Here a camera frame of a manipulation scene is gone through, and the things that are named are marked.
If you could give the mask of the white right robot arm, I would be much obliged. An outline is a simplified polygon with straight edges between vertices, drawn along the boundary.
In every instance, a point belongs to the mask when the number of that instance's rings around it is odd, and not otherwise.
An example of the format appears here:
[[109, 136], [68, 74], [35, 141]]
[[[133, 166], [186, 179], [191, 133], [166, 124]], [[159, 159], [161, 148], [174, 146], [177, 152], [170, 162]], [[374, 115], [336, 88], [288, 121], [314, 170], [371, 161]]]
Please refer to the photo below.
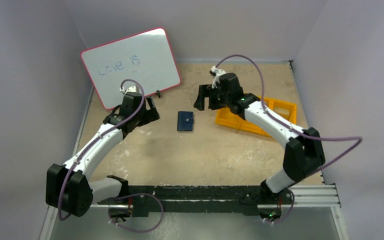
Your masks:
[[228, 108], [232, 114], [268, 133], [284, 149], [281, 169], [262, 181], [259, 190], [241, 197], [242, 204], [275, 201], [282, 191], [319, 172], [325, 164], [319, 132], [285, 120], [269, 109], [263, 99], [245, 93], [235, 73], [217, 75], [214, 83], [199, 85], [194, 108], [203, 111], [205, 99], [208, 109]]

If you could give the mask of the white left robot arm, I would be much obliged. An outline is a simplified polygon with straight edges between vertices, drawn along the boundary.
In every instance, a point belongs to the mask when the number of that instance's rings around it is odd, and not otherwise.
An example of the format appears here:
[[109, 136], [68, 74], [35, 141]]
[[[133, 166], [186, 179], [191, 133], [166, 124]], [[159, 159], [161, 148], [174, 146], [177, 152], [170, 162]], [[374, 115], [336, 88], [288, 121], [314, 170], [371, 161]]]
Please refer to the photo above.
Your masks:
[[160, 118], [150, 96], [128, 92], [107, 115], [97, 133], [64, 164], [52, 164], [46, 173], [45, 202], [69, 215], [83, 216], [91, 205], [129, 194], [128, 181], [109, 175], [91, 182], [91, 176], [108, 153], [135, 128]]

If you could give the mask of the blue leather card holder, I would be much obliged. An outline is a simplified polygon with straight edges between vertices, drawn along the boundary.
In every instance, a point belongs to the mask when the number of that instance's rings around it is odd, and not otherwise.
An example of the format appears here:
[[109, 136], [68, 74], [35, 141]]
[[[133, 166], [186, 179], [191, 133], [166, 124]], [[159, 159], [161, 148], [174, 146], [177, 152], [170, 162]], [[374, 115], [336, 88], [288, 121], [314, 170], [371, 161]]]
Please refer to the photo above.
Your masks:
[[178, 111], [177, 131], [192, 132], [194, 129], [194, 113], [192, 111]]

